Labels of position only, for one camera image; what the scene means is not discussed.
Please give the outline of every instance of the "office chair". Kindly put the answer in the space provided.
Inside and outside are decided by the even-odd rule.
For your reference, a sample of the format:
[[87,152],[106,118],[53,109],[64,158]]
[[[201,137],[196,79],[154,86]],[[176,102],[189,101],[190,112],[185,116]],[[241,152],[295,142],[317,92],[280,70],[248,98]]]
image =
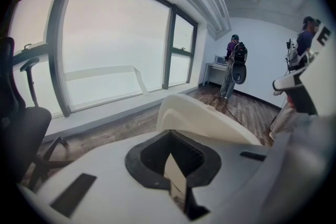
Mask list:
[[14,40],[10,37],[0,39],[0,128],[3,152],[9,169],[13,171],[15,182],[20,182],[29,166],[35,164],[28,188],[33,190],[39,178],[44,182],[53,168],[62,168],[71,161],[49,161],[58,143],[67,146],[65,140],[57,137],[43,156],[38,149],[51,121],[48,110],[38,107],[31,69],[38,61],[31,59],[21,68],[27,71],[28,84],[35,107],[27,108],[15,86],[13,77]]

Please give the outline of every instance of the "black rubber opening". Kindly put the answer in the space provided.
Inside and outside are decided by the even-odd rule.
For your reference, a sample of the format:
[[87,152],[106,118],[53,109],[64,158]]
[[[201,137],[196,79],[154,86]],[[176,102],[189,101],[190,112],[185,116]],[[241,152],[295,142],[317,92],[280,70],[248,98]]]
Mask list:
[[133,147],[126,155],[125,165],[144,187],[170,191],[170,180],[163,176],[170,154],[186,178],[185,214],[194,220],[209,213],[206,207],[197,205],[192,188],[208,185],[219,171],[221,159],[213,149],[177,131],[165,131]]

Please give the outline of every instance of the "chair base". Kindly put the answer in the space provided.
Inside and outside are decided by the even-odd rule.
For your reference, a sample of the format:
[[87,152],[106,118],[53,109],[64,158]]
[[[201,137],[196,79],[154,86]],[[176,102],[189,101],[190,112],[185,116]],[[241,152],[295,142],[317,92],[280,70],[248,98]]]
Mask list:
[[28,184],[28,188],[30,190],[34,190],[34,187],[36,186],[40,178],[42,182],[45,182],[48,179],[48,172],[50,171],[50,169],[63,168],[68,164],[72,163],[72,161],[49,161],[51,154],[53,153],[58,143],[60,143],[64,147],[68,146],[67,141],[59,136],[52,142],[52,144],[49,146],[48,150],[42,157],[35,156],[33,160],[35,168]]

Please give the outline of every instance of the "jeans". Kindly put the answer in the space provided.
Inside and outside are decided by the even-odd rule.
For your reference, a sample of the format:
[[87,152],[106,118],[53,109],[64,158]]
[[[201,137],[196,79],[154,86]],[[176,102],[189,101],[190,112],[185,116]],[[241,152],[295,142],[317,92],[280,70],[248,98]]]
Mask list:
[[232,62],[229,62],[227,64],[227,69],[225,73],[225,80],[223,82],[223,85],[221,87],[220,91],[220,97],[226,97],[229,99],[233,93],[233,88],[235,86],[235,82],[232,79]]

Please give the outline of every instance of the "purple shirt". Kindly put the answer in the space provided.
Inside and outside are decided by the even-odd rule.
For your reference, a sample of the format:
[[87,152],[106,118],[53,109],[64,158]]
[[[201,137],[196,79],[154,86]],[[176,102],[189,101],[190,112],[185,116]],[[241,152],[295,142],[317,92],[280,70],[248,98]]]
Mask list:
[[309,31],[303,31],[299,34],[299,37],[297,39],[298,55],[301,56],[308,48],[311,47],[311,42],[313,40],[313,37],[314,37],[314,35]]
[[227,45],[227,54],[226,57],[230,57],[231,53],[235,50],[235,46],[237,45],[237,43],[231,41],[228,45]]

